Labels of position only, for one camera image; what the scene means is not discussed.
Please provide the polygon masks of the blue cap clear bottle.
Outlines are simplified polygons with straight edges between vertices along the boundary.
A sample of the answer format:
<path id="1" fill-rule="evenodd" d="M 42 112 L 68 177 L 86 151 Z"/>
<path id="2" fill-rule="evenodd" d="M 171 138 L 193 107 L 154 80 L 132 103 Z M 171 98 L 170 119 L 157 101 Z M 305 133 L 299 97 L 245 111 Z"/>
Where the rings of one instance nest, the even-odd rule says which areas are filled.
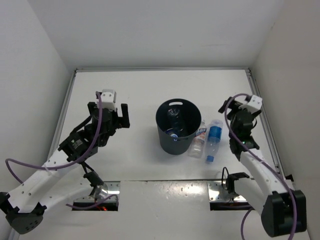
<path id="1" fill-rule="evenodd" d="M 223 122 L 219 119 L 212 120 L 207 129 L 205 145 L 205 160 L 212 163 L 219 150 L 223 130 Z"/>

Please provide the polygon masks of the orange label clear bottle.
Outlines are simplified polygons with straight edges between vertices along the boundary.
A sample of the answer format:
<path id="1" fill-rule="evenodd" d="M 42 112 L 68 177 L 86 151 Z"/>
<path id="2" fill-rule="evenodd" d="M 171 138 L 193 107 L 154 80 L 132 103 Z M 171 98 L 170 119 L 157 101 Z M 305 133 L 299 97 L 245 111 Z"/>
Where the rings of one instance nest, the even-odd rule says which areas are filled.
<path id="1" fill-rule="evenodd" d="M 192 140 L 192 143 L 188 150 L 188 156 L 196 159 L 200 159 L 203 154 L 205 142 L 207 135 L 207 126 L 204 120 L 201 121 L 201 124 L 198 130 L 195 133 L 195 136 Z"/>

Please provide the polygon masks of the clear bottle white cap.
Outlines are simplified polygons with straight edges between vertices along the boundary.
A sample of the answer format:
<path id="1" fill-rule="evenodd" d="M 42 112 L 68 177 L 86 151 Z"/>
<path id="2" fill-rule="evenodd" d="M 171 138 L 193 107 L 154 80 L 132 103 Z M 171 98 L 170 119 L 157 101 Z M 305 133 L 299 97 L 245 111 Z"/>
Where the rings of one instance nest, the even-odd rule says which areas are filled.
<path id="1" fill-rule="evenodd" d="M 179 136 L 185 137 L 188 134 L 185 120 L 179 107 L 172 107 L 167 111 L 167 118 L 169 120 L 172 130 Z"/>

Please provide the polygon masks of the blue label Pocari bottle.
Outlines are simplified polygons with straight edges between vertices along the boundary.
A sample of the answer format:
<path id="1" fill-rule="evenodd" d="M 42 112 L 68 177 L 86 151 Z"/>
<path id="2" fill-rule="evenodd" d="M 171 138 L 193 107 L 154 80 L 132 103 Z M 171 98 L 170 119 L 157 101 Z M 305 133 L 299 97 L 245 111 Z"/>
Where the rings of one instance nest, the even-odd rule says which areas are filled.
<path id="1" fill-rule="evenodd" d="M 188 132 L 184 128 L 169 128 L 165 131 L 165 133 L 173 138 L 173 140 L 176 142 L 179 138 L 186 137 L 188 135 Z"/>

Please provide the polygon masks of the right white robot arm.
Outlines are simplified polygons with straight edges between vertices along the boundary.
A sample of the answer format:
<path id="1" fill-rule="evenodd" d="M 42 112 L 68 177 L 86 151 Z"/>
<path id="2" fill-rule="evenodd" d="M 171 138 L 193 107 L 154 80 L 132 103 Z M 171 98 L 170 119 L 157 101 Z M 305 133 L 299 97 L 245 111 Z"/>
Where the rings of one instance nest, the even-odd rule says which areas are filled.
<path id="1" fill-rule="evenodd" d="M 260 215 L 263 229 L 271 238 L 307 230 L 307 201 L 301 190 L 289 186 L 265 160 L 252 137 L 254 120 L 262 112 L 262 98 L 244 94 L 245 103 L 231 96 L 218 110 L 229 130 L 229 147 L 249 173 L 228 174 L 225 190 L 232 196 L 243 196 Z"/>

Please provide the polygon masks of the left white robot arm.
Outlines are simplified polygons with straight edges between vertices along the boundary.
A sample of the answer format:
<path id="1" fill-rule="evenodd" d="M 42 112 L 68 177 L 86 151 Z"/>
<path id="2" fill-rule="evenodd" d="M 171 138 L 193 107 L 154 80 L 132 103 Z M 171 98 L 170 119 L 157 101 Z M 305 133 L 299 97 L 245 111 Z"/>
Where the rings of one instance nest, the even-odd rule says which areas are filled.
<path id="1" fill-rule="evenodd" d="M 117 129 L 129 128 L 126 103 L 122 116 L 113 103 L 89 102 L 89 116 L 76 126 L 52 156 L 36 172 L 10 192 L 1 192 L 0 209 L 9 225 L 20 235 L 33 231 L 45 213 L 59 204 L 90 210 L 109 199 L 108 186 L 86 160 L 104 147 Z"/>

